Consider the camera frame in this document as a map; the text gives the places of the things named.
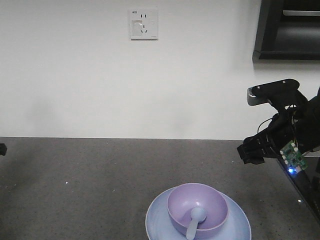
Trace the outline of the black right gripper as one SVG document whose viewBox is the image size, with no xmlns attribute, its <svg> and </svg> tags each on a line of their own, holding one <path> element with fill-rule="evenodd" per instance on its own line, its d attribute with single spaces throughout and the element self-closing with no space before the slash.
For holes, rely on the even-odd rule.
<svg viewBox="0 0 320 240">
<path fill-rule="evenodd" d="M 280 149 L 294 138 L 290 121 L 275 114 L 267 128 L 245 138 L 236 149 L 244 164 L 259 165 L 265 162 L 264 158 L 279 158 Z"/>
</svg>

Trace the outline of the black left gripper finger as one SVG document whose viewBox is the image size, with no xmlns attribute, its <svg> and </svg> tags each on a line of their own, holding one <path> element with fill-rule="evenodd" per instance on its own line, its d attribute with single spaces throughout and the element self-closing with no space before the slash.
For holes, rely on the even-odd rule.
<svg viewBox="0 0 320 240">
<path fill-rule="evenodd" d="M 5 156 L 7 153 L 7 146 L 4 143 L 0 143 L 0 155 Z"/>
</svg>

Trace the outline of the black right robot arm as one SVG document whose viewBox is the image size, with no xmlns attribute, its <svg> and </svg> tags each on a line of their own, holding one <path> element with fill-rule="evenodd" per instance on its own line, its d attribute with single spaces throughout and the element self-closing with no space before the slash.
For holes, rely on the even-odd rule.
<svg viewBox="0 0 320 240">
<path fill-rule="evenodd" d="M 294 141 L 301 153 L 320 148 L 320 96 L 311 100 L 296 90 L 265 97 L 277 110 L 267 128 L 244 139 L 237 147 L 245 164 L 262 164 L 265 158 L 280 158 L 281 149 Z"/>
</svg>

